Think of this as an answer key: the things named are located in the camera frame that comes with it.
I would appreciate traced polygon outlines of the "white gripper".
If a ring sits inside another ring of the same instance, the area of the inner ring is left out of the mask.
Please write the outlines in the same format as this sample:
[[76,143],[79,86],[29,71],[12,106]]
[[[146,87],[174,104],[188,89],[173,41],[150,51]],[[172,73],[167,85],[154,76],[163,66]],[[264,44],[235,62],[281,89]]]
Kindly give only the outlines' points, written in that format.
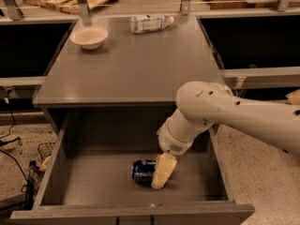
[[157,156],[151,187],[161,189],[174,171],[177,163],[175,156],[184,155],[193,142],[180,142],[174,138],[167,123],[164,123],[157,131],[157,136],[159,147],[165,153]]

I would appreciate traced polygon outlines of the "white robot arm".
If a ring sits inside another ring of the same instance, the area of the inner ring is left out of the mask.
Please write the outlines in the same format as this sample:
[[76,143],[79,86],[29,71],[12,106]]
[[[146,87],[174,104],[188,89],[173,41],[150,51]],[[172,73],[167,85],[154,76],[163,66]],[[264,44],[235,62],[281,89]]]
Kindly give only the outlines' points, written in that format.
[[163,153],[157,157],[151,187],[161,189],[178,156],[214,124],[225,125],[300,157],[300,106],[236,97],[215,82],[188,82],[175,98],[176,110],[157,131]]

